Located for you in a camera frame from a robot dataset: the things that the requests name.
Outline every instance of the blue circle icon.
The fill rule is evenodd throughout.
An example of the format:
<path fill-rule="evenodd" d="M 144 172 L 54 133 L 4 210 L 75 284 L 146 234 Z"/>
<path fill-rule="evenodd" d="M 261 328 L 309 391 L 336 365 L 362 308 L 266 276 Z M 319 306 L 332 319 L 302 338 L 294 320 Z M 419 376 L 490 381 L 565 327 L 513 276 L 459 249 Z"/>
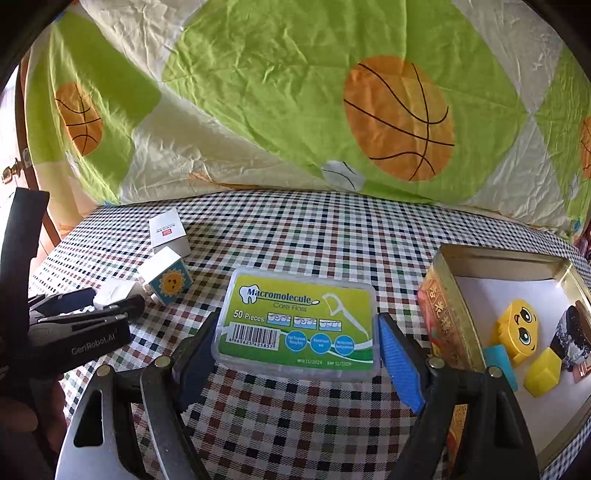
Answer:
<path fill-rule="evenodd" d="M 335 350 L 339 355 L 350 355 L 355 350 L 355 342 L 349 335 L 338 336 L 335 340 Z"/>
<path fill-rule="evenodd" d="M 292 352 L 302 351 L 307 343 L 308 339 L 306 336 L 297 330 L 288 333 L 285 337 L 285 346 Z"/>
<path fill-rule="evenodd" d="M 312 335 L 310 339 L 310 347 L 316 353 L 323 354 L 330 350 L 330 338 L 325 333 L 317 333 Z"/>

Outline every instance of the checkered tablecloth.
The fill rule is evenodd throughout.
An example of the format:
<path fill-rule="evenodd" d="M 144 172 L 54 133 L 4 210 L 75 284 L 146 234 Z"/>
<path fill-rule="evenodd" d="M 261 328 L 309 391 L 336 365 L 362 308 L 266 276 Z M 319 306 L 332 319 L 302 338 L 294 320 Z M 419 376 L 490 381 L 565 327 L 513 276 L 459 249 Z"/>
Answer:
<path fill-rule="evenodd" d="M 148 219 L 173 206 L 193 250 L 185 260 L 194 283 L 171 306 L 151 304 L 131 325 L 130 345 L 66 375 L 69 418 L 96 364 L 142 367 L 195 334 L 222 305 L 236 267 L 369 283 L 379 310 L 425 346 L 416 291 L 442 243 L 567 257 L 591 284 L 591 269 L 574 248 L 514 223 L 354 194 L 248 191 L 98 208 L 43 262 L 31 290 L 63 293 L 99 287 L 111 276 L 133 278 L 151 256 Z M 384 370 L 372 382 L 329 383 L 257 377 L 219 365 L 183 417 L 214 479 L 385 478 L 414 422 Z M 134 419 L 148 471 L 161 476 L 140 407 Z M 544 479 L 564 472 L 590 430 L 591 421 Z M 440 467 L 436 478 L 442 475 Z"/>

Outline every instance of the blue block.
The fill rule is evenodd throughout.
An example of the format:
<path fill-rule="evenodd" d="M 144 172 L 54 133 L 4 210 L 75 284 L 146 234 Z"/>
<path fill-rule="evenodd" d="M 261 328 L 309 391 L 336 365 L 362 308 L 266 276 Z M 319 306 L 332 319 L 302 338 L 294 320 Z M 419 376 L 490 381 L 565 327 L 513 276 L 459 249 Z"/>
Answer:
<path fill-rule="evenodd" d="M 487 367 L 499 367 L 503 370 L 509 385 L 513 389 L 514 392 L 519 390 L 519 386 L 517 385 L 517 377 L 515 376 L 515 372 L 513 371 L 513 367 L 511 366 L 511 360 L 509 360 L 509 355 L 507 355 L 507 350 L 505 349 L 505 345 L 493 345 L 488 346 L 482 349 L 482 353 L 484 355 L 484 361 Z"/>

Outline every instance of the yellow block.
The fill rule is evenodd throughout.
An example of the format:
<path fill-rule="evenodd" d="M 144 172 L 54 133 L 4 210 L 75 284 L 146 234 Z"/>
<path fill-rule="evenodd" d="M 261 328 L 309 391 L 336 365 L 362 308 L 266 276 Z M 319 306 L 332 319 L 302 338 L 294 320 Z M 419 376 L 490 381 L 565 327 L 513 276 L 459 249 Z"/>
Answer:
<path fill-rule="evenodd" d="M 552 390 L 560 381 L 561 360 L 550 347 L 531 364 L 525 375 L 524 385 L 535 397 L 541 397 Z"/>
<path fill-rule="evenodd" d="M 538 317 L 525 300 L 512 301 L 496 321 L 495 329 L 491 345 L 505 345 L 513 367 L 520 366 L 535 354 L 538 348 Z"/>

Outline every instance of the white paper box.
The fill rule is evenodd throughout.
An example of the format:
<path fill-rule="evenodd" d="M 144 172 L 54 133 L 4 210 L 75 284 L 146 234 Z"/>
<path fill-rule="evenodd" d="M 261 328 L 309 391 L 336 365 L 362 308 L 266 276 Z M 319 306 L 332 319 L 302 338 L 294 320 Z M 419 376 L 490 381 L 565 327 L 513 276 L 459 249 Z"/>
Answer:
<path fill-rule="evenodd" d="M 149 223 L 152 252 L 156 254 L 164 247 L 170 247 L 181 257 L 191 253 L 189 240 L 176 208 L 151 218 Z"/>

